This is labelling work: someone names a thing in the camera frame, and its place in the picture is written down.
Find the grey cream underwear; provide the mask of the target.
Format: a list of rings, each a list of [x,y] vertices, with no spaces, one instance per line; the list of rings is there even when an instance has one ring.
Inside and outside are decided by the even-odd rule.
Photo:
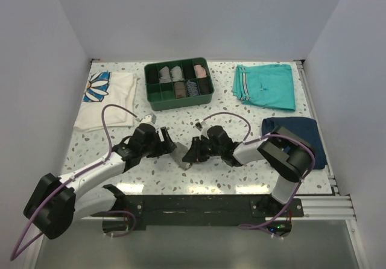
[[[183,161],[183,157],[188,152],[188,148],[180,142],[176,142],[175,145],[176,148],[170,153],[170,156],[172,157],[173,161],[175,161],[178,167],[184,171],[190,169],[192,163]]]

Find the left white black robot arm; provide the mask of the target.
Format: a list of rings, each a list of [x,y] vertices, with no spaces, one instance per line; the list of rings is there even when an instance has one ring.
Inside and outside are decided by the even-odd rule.
[[[47,238],[55,239],[72,224],[76,202],[87,192],[112,177],[140,164],[142,158],[160,157],[177,149],[166,127],[139,124],[131,136],[111,145],[107,154],[74,172],[38,182],[24,209],[27,217]]]

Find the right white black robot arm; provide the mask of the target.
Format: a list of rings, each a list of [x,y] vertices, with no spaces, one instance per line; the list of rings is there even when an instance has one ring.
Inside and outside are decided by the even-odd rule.
[[[236,142],[222,126],[213,126],[203,130],[201,136],[192,138],[182,162],[202,163],[210,157],[220,157],[231,167],[266,160],[279,174],[268,202],[270,212],[277,217],[289,211],[302,180],[316,164],[312,146],[284,127],[276,127],[258,139]]]

